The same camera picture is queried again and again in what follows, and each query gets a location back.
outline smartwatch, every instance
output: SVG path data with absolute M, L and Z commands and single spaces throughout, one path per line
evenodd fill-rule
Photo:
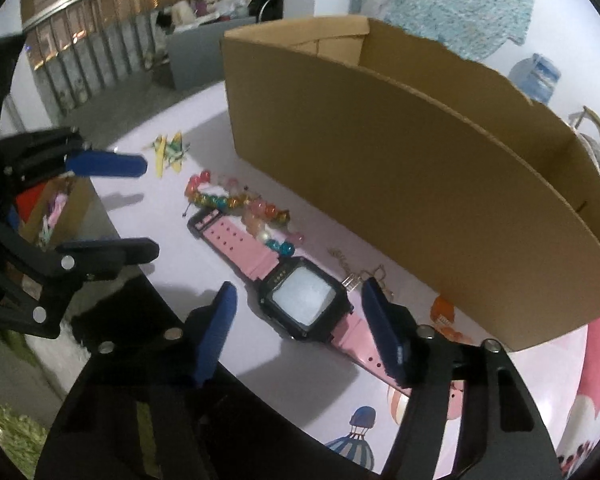
M 389 386 L 410 394 L 410 388 L 401 388 L 386 373 L 368 323 L 353 311 L 347 289 L 336 278 L 302 256 L 280 256 L 218 209 L 201 209 L 187 225 L 254 282 L 262 312 L 291 337 L 331 344 Z M 461 399 L 455 397 L 450 396 L 455 402 L 449 404 L 448 418 L 460 415 Z

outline cardboard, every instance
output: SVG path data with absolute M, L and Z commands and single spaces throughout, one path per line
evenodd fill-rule
M 55 178 L 46 183 L 45 189 L 40 194 L 38 202 L 29 216 L 29 220 L 20 225 L 18 230 L 20 236 L 27 242 L 35 244 L 50 199 L 59 190 L 67 189 L 70 190 L 69 198 L 51 234 L 48 248 L 53 249 L 62 242 L 75 240 L 91 200 L 95 197 L 95 190 L 90 179 L 74 176 Z
M 511 349 L 600 316 L 600 178 L 498 73 L 361 16 L 238 28 L 222 52 L 238 155 Z

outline watch face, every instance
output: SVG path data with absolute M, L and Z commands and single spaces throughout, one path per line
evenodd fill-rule
M 271 299 L 308 330 L 336 297 L 336 290 L 305 266 L 298 266 L 271 293 Z
M 262 281 L 260 305 L 292 337 L 316 341 L 352 311 L 344 286 L 302 257 L 284 258 Z

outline blue hot air balloon print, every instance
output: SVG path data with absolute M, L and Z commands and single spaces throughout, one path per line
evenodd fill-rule
M 365 434 L 376 423 L 376 410 L 371 406 L 360 406 L 351 417 L 351 431 L 347 436 L 328 442 L 326 446 L 344 458 L 362 467 L 374 468 L 374 454 L 365 440 Z

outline light blue cloth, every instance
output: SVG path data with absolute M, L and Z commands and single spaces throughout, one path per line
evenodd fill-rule
M 523 44 L 534 0 L 389 0 L 387 23 L 481 60 L 507 40 Z

